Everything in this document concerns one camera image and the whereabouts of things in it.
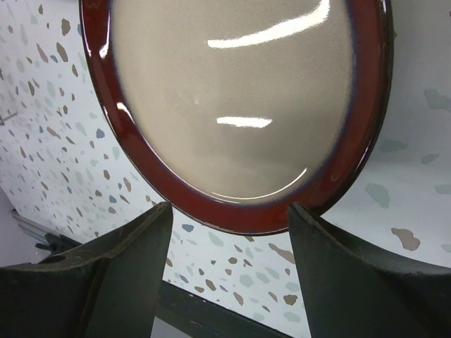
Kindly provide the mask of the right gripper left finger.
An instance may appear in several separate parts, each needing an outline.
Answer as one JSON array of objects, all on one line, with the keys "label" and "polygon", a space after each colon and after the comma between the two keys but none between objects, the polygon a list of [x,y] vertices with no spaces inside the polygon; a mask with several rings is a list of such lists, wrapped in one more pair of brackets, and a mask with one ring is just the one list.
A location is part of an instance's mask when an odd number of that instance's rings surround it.
[{"label": "right gripper left finger", "polygon": [[74,249],[1,269],[2,337],[149,337],[173,208],[155,205]]}]

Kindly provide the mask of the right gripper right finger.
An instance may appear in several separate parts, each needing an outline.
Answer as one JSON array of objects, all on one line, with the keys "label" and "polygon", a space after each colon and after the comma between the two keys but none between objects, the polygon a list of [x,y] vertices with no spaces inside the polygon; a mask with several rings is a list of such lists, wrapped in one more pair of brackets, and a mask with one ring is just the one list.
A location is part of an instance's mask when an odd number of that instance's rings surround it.
[{"label": "right gripper right finger", "polygon": [[450,269],[382,249],[300,204],[288,229],[312,337],[449,337]]}]

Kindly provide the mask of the dark brown beige plate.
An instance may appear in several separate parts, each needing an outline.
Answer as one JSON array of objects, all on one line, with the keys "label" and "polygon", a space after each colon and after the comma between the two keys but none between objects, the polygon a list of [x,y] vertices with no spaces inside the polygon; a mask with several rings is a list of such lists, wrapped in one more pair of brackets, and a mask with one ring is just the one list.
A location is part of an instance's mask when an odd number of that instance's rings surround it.
[{"label": "dark brown beige plate", "polygon": [[94,90],[121,148],[181,213],[276,234],[336,204],[381,131],[389,1],[81,1]]}]

